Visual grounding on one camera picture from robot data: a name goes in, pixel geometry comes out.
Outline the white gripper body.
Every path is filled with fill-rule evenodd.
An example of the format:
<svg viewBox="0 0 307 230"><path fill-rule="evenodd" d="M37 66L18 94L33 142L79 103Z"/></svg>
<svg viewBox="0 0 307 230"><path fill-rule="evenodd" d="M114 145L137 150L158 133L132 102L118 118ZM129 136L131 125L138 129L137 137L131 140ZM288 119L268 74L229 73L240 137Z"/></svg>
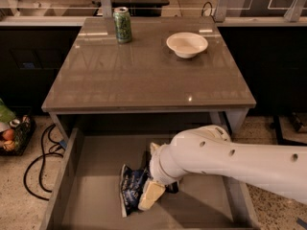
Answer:
<svg viewBox="0 0 307 230"><path fill-rule="evenodd" d="M151 154L150 159L150 173L153 181L160 183L162 185L170 185L178 181L178 178L171 177L162 168L160 162L160 154L162 152L162 147L154 153Z"/></svg>

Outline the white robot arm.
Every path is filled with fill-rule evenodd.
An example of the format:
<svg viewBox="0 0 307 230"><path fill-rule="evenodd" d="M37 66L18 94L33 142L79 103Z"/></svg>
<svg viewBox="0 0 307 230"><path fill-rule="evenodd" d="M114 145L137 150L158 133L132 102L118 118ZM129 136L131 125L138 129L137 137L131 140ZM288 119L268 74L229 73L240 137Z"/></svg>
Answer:
<svg viewBox="0 0 307 230"><path fill-rule="evenodd" d="M147 211L165 187L189 173L222 175L265 191L307 203L307 148L239 144L220 126L178 133L170 143L152 145L151 178L138 208Z"/></svg>

